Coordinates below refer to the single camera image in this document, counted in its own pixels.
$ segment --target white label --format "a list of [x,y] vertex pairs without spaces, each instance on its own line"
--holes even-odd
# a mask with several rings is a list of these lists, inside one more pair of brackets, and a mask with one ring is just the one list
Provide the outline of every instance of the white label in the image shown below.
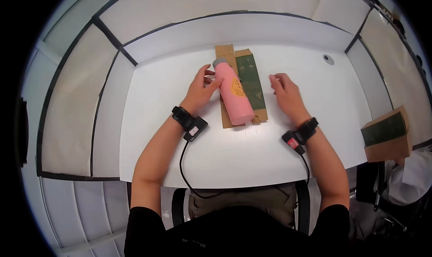
[[193,129],[189,130],[189,134],[191,136],[195,135],[195,133],[197,133],[197,132],[198,132],[198,128],[196,126],[194,126]]

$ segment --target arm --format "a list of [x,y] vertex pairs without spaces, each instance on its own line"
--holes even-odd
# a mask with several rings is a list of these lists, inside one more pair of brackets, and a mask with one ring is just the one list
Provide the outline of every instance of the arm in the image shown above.
[[[214,75],[213,71],[207,70],[209,67],[210,65],[204,65],[198,71],[180,104],[192,116],[208,103],[213,92],[222,83],[222,79],[212,81],[204,77]],[[143,206],[161,215],[160,187],[183,132],[181,125],[170,116],[148,142],[133,173],[131,208]]]
[[[296,127],[311,119],[303,104],[299,87],[284,73],[269,76],[279,107]],[[349,209],[349,186],[347,173],[333,147],[319,127],[316,134],[306,141],[312,172],[321,191],[321,208],[333,204]]]

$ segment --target hand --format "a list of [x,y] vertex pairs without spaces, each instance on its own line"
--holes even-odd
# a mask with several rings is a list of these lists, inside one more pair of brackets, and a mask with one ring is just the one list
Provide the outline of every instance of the hand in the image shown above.
[[183,107],[192,116],[195,116],[209,102],[213,92],[219,88],[223,81],[223,78],[212,81],[210,78],[205,77],[206,75],[215,74],[213,71],[207,70],[209,67],[210,64],[200,68],[189,86],[186,97],[180,104],[180,107]]
[[402,167],[405,167],[405,158],[404,157],[403,158],[395,159],[394,162],[396,162],[396,164],[398,164],[398,165],[400,165]]
[[270,75],[269,78],[279,107],[296,127],[311,119],[311,115],[303,104],[299,87],[291,81],[287,74],[278,73]]

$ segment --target chair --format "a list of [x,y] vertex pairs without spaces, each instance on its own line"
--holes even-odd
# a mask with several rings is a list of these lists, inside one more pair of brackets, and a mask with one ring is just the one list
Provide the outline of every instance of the chair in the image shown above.
[[[298,230],[302,233],[309,235],[309,215],[311,203],[309,198],[309,189],[305,180],[295,182],[295,190],[297,191],[298,206],[299,206],[299,222]],[[185,222],[183,207],[184,196],[186,189],[178,188],[172,195],[171,212],[172,223],[174,226],[180,225]]]
[[[377,190],[374,190],[375,181],[378,179]],[[392,222],[406,232],[409,227],[414,228],[429,203],[431,189],[419,200],[406,206],[399,206],[381,198],[381,194],[387,188],[385,182],[384,162],[363,163],[357,166],[357,185],[355,199],[358,202],[367,202],[374,205],[374,211],[380,209],[385,212]]]

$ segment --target pink water bottle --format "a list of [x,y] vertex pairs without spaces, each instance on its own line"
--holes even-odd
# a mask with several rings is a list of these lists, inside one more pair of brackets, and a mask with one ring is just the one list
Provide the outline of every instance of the pink water bottle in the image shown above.
[[223,57],[216,59],[213,62],[213,67],[216,79],[224,78],[220,86],[220,94],[228,111],[231,124],[241,125],[251,121],[255,117],[254,110],[234,69]]

